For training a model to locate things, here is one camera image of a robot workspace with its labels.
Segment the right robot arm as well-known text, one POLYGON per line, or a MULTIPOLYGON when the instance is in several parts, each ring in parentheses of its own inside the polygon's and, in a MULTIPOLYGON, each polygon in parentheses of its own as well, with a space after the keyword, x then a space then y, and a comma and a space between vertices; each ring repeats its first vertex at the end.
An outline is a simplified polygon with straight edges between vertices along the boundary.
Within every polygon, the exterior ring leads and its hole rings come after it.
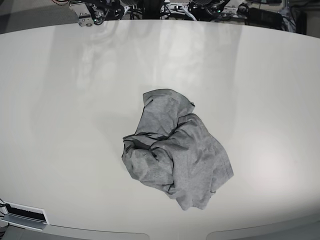
POLYGON ((119 0, 70 0, 69 8, 76 13, 80 27, 121 20, 130 9, 121 5, 119 0))

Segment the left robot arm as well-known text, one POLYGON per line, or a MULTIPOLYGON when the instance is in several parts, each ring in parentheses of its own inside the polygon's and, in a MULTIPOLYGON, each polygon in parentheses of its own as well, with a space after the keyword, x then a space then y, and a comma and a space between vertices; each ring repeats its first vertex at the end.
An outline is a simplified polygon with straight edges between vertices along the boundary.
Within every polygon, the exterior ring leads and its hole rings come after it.
POLYGON ((194 21, 244 21, 250 4, 246 0, 190 0, 185 13, 194 21))

